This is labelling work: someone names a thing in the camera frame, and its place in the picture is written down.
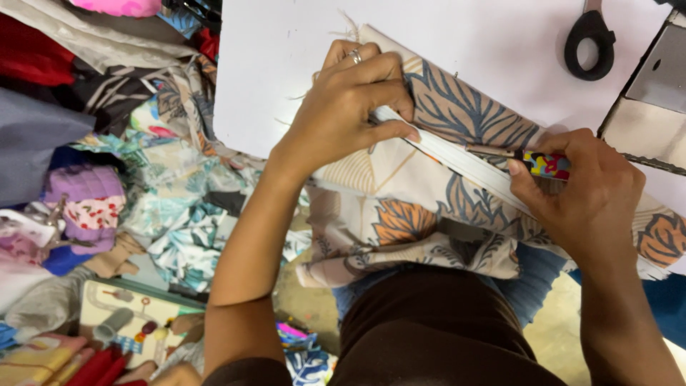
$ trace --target scissors blade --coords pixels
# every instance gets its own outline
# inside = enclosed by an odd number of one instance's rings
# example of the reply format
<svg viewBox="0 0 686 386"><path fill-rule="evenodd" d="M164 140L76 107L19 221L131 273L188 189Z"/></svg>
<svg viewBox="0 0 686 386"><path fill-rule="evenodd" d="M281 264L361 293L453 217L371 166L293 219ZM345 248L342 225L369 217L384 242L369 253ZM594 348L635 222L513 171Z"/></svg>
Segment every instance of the scissors blade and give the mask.
<svg viewBox="0 0 686 386"><path fill-rule="evenodd" d="M602 15L602 0L586 0L584 13L588 11L598 11Z"/></svg>

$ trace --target orange leaf print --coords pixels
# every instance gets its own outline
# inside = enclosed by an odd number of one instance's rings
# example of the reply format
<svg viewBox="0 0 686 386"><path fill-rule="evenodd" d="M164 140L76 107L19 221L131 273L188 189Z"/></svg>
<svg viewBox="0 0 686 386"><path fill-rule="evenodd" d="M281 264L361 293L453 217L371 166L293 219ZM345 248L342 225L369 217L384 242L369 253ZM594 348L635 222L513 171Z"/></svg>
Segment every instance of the orange leaf print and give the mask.
<svg viewBox="0 0 686 386"><path fill-rule="evenodd" d="M637 248L643 257L663 268L674 264L686 251L683 218L655 214L646 230L639 232Z"/></svg>
<svg viewBox="0 0 686 386"><path fill-rule="evenodd" d="M372 224L377 232L379 245L416 242L436 230L436 214L421 205L392 199L381 200L379 203L379 223Z"/></svg>

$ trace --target brown shirt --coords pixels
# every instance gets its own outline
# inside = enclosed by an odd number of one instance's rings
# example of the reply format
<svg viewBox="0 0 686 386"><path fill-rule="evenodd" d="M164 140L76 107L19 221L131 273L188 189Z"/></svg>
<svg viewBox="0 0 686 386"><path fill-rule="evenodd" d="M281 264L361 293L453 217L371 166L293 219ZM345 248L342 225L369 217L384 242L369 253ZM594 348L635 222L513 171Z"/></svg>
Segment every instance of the brown shirt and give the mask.
<svg viewBox="0 0 686 386"><path fill-rule="evenodd" d="M288 386L286 367L245 359L203 386ZM514 312L473 273L422 266L367 290L341 326L328 386L564 385L536 363Z"/></svg>

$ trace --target fingernail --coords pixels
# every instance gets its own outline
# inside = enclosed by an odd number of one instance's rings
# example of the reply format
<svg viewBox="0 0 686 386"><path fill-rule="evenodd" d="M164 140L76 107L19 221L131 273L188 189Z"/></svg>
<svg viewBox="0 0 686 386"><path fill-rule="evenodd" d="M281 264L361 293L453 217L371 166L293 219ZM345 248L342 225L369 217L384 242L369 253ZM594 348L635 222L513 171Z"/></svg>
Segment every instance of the fingernail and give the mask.
<svg viewBox="0 0 686 386"><path fill-rule="evenodd" d="M520 167L519 167L519 162L515 161L514 159L509 159L508 160L508 169L510 170L510 176L515 176L519 174Z"/></svg>
<svg viewBox="0 0 686 386"><path fill-rule="evenodd" d="M418 144L421 141L421 137L419 137L419 134L416 131L411 132L407 137L410 141Z"/></svg>

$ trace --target floor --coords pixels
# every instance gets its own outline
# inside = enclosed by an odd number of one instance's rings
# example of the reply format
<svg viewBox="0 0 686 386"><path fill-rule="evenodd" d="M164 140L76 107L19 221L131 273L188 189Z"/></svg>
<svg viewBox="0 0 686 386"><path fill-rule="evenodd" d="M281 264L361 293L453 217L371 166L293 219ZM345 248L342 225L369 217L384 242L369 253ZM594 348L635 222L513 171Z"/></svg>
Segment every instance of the floor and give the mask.
<svg viewBox="0 0 686 386"><path fill-rule="evenodd" d="M339 352L337 313L331 291L326 288L303 288L298 283L295 266L310 259L309 250L284 267L276 287L275 307L319 334L322 347ZM580 286L568 275L554 283L543 309L534 323L524 329L539 363L569 386L591 384L579 341ZM686 374L686 350L667 342L682 374Z"/></svg>

